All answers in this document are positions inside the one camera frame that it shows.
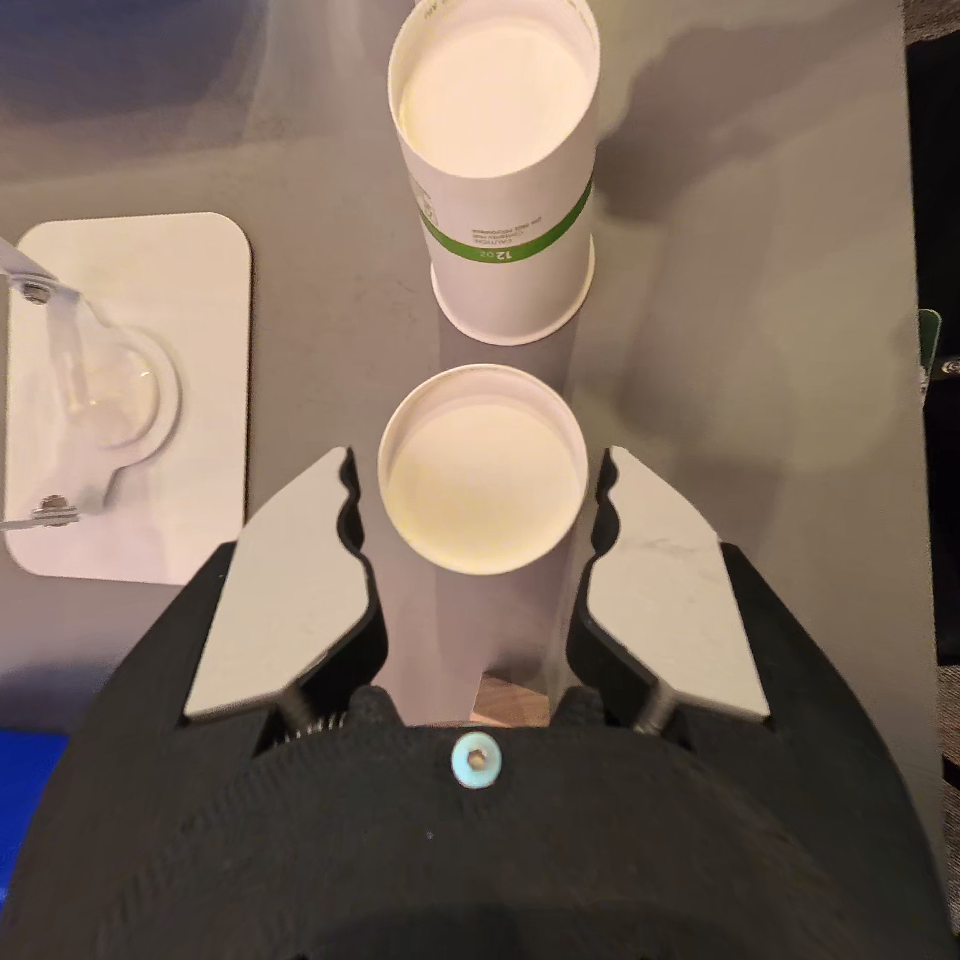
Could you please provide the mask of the white paper cup green band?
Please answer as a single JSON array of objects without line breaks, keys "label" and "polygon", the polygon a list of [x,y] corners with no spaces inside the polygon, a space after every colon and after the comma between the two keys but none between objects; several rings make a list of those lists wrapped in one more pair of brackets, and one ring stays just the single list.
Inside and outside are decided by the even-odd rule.
[{"label": "white paper cup green band", "polygon": [[390,53],[390,115],[438,306],[516,347],[569,322],[595,271],[601,36],[589,2],[418,2]]},{"label": "white paper cup green band", "polygon": [[589,451],[558,391],[513,366],[445,370],[412,390],[379,445],[378,486],[403,541],[471,577],[522,570],[570,533]]}]

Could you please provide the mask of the white rounded base plate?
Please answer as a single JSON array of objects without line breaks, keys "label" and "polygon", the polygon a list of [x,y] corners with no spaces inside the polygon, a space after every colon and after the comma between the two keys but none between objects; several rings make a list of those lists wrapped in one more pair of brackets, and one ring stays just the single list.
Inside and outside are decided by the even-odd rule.
[{"label": "white rounded base plate", "polygon": [[[150,334],[182,392],[174,434],[116,479],[107,510],[3,535],[39,577],[183,586],[246,515],[253,254],[213,212],[42,222],[12,244],[106,321]],[[64,417],[45,311],[8,288],[2,522],[48,495]]]}]

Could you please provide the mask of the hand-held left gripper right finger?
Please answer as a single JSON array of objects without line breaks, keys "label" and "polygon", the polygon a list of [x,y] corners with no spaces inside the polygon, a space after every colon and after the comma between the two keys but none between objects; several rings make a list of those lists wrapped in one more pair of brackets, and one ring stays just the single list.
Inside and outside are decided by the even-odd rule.
[{"label": "hand-held left gripper right finger", "polygon": [[682,708],[763,724],[763,689],[723,546],[689,500],[622,446],[595,490],[566,659],[615,729],[664,732]]}]

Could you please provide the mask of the small green tag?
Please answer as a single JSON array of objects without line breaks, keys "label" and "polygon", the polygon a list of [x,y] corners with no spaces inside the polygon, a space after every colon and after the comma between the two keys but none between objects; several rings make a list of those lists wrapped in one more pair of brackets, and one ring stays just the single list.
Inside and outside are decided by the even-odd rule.
[{"label": "small green tag", "polygon": [[927,396],[929,390],[942,324],[942,317],[936,310],[918,310],[918,369],[920,393],[923,398]]}]

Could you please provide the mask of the blue plastic container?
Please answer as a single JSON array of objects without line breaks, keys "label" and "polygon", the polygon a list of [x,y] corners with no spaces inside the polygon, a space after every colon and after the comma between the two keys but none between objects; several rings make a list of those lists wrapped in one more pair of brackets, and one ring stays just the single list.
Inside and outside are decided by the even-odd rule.
[{"label": "blue plastic container", "polygon": [[1,730],[1,904],[6,903],[30,823],[69,738]]}]

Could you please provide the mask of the clear acrylic dome bracket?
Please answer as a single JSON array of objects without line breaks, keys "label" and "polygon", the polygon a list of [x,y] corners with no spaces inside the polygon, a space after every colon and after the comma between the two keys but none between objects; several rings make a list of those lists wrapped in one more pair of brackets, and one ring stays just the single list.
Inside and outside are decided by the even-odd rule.
[{"label": "clear acrylic dome bracket", "polygon": [[174,434],[183,397],[176,366],[149,333],[105,320],[78,289],[5,239],[1,268],[12,290],[44,308],[64,423],[48,494],[28,517],[3,520],[2,532],[101,516],[118,476]]}]

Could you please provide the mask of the grey desk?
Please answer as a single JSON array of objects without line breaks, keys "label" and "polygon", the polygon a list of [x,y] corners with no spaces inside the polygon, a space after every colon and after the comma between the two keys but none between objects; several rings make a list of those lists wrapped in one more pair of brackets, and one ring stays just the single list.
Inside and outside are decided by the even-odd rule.
[{"label": "grey desk", "polygon": [[564,392],[595,458],[630,450],[739,546],[893,753],[934,747],[930,553],[901,2],[591,2],[602,42],[596,274],[517,354],[450,328],[387,105],[413,2],[262,2],[190,102],[47,121],[2,108],[2,235],[211,211],[254,257],[246,507],[329,448],[362,470],[413,722],[483,661],[558,640],[547,576],[445,578],[376,495],[399,402],[513,362]]}]

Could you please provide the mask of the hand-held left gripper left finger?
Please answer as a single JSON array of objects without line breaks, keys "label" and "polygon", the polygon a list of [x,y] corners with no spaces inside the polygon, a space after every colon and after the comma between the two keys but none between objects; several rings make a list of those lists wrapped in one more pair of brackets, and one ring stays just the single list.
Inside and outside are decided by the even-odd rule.
[{"label": "hand-held left gripper left finger", "polygon": [[337,446],[239,535],[186,697],[207,722],[259,709],[283,724],[347,724],[389,641],[364,554],[354,450]]}]

